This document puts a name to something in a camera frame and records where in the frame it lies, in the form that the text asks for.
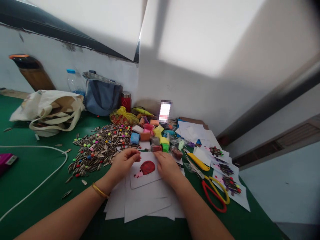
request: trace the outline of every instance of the red scissors handle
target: red scissors handle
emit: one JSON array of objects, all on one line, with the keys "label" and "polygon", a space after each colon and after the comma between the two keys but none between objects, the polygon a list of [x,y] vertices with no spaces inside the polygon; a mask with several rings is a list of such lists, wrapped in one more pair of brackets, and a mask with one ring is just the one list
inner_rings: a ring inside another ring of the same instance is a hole
[{"label": "red scissors handle", "polygon": [[[202,187],[203,187],[203,190],[204,190],[204,193],[206,194],[207,196],[207,199],[209,200],[209,202],[211,203],[212,206],[214,206],[214,208],[221,212],[221,213],[225,213],[227,211],[227,206],[226,204],[224,203],[224,201],[218,196],[218,194],[216,194],[216,192],[214,190],[212,190],[204,181],[204,179],[202,180],[201,182],[202,184]],[[210,197],[209,197],[209,194],[208,194],[208,191],[207,189],[209,189],[218,199],[219,201],[222,203],[222,208],[217,208],[216,205],[213,204],[213,202],[211,201]]]}]

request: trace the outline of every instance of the yellow plastic bag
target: yellow plastic bag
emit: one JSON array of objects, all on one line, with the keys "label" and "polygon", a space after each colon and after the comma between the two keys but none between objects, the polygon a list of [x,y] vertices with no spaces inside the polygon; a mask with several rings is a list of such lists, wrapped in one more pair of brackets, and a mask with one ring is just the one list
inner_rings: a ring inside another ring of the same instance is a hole
[{"label": "yellow plastic bag", "polygon": [[110,120],[113,124],[123,124],[125,126],[133,126],[139,123],[139,119],[134,114],[126,112],[124,106],[114,110],[110,114]]}]

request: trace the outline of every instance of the gold bracelet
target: gold bracelet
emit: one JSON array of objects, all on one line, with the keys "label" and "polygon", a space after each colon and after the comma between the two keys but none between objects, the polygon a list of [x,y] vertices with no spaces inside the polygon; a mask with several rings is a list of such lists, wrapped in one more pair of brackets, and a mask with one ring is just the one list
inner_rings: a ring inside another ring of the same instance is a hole
[{"label": "gold bracelet", "polygon": [[92,183],[92,187],[93,189],[101,196],[104,197],[105,199],[108,199],[109,196],[107,194],[105,194],[104,192],[102,192],[95,184],[94,182]]}]

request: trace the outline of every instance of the thermos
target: thermos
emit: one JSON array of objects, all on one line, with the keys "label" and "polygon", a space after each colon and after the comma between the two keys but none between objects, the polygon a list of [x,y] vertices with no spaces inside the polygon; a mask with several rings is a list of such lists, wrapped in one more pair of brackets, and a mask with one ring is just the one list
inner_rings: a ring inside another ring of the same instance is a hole
[{"label": "thermos", "polygon": [[34,91],[56,90],[40,62],[35,58],[27,54],[13,54],[9,58],[15,62]]},{"label": "thermos", "polygon": [[126,108],[126,112],[131,112],[131,94],[127,91],[121,93],[121,106]]}]

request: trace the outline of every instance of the blue cap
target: blue cap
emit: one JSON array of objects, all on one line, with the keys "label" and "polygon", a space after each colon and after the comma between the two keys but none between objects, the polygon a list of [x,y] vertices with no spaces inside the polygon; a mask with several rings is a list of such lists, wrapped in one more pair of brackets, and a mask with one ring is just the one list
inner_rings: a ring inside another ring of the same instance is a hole
[{"label": "blue cap", "polygon": [[75,70],[73,70],[73,69],[67,69],[67,73],[73,73],[73,74],[75,74],[75,73],[76,73],[76,71],[75,71]]}]

